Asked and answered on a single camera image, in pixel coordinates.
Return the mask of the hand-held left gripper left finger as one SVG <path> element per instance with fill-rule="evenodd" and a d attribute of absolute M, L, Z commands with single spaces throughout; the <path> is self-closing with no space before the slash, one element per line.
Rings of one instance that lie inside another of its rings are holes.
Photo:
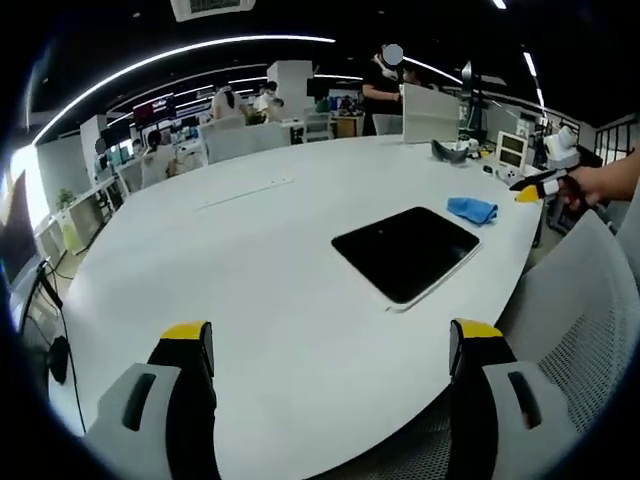
<path fill-rule="evenodd" d="M 102 395 L 87 447 L 117 479 L 218 479 L 209 322 L 177 324 Z"/>

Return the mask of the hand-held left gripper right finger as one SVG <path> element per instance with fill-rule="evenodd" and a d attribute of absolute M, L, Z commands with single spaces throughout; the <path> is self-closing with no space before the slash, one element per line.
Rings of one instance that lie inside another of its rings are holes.
<path fill-rule="evenodd" d="M 452 320 L 449 371 L 450 479 L 541 479 L 577 443 L 563 392 L 494 326 Z"/>

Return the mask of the person's right hand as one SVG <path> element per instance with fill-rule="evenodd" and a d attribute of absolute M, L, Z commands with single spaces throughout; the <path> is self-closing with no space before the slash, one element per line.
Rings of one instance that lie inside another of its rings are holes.
<path fill-rule="evenodd" d="M 620 175 L 618 164 L 600 168 L 578 167 L 570 176 L 578 183 L 584 203 L 593 206 L 602 200 L 624 200 L 627 197 L 625 174 Z"/>

